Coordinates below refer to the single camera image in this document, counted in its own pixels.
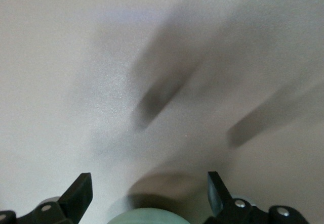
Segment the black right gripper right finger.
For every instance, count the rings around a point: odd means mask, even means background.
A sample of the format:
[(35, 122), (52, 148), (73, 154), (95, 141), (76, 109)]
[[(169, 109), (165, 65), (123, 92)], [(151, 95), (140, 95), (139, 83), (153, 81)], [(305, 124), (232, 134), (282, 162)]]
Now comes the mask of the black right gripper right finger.
[(208, 201), (213, 212), (205, 223), (307, 224), (296, 209), (274, 205), (267, 212), (245, 199), (233, 198), (216, 171), (208, 172)]

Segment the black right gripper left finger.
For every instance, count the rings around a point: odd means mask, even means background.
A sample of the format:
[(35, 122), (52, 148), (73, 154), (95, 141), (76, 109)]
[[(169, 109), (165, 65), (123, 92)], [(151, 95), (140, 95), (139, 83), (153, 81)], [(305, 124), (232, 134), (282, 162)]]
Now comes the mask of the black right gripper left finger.
[(74, 223), (82, 219), (93, 199), (92, 177), (82, 173), (57, 201), (36, 207), (29, 214), (17, 218), (15, 223)]

